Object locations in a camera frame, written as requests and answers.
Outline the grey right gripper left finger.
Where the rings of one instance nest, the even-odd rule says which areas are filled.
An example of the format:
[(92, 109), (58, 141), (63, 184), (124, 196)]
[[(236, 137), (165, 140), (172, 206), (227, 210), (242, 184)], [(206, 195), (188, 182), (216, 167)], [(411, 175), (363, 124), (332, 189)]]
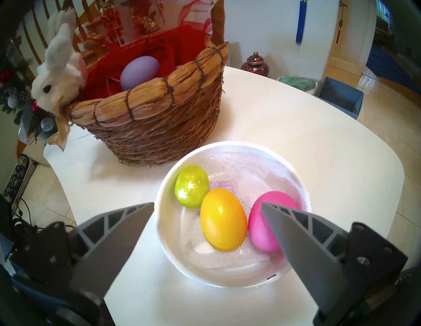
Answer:
[(11, 262), (35, 282), (104, 298), (153, 212), (153, 202), (129, 206), (94, 216), (70, 232), (63, 222), (53, 222)]

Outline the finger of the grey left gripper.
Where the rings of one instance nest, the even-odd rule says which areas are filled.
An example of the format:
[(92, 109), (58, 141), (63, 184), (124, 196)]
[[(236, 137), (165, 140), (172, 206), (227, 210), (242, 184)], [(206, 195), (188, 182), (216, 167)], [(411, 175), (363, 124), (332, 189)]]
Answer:
[(32, 115), (32, 104), (26, 104), (25, 108), (22, 110), (18, 133), (19, 141), (24, 143), (25, 145), (31, 145), (34, 141), (34, 136), (29, 133)]

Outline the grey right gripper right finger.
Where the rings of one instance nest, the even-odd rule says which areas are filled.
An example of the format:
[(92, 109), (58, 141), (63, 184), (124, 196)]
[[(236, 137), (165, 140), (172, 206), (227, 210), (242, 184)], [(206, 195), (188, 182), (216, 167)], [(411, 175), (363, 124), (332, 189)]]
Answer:
[(364, 223), (349, 231), (321, 216), (263, 202), (261, 211), (307, 291), (315, 318), (364, 318), (396, 292), (408, 257)]

